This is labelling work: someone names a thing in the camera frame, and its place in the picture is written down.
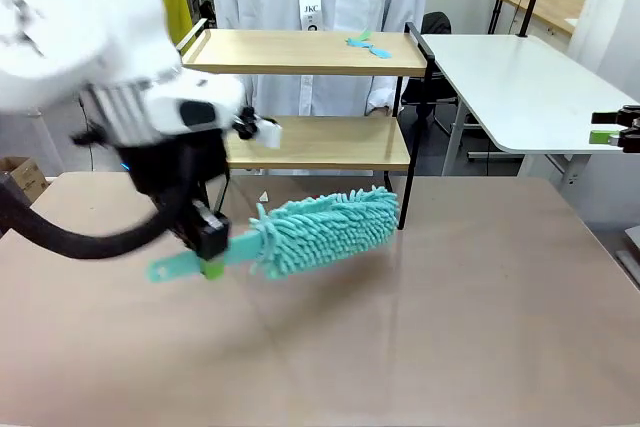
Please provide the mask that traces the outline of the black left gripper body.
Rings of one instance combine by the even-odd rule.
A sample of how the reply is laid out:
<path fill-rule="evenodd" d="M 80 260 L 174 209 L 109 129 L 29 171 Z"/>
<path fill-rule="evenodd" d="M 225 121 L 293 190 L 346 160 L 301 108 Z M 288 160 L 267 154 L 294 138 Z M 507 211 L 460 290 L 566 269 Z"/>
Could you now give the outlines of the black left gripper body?
<path fill-rule="evenodd" d="M 171 226 L 188 247 L 198 247 L 199 216 L 192 202 L 210 206 L 206 184 L 228 170 L 227 154 L 220 129 L 179 135 L 153 146 L 119 147 L 117 153 L 129 167 L 138 192 L 149 196 L 157 208 L 165 206 L 169 192 L 187 185 L 188 197 Z"/>

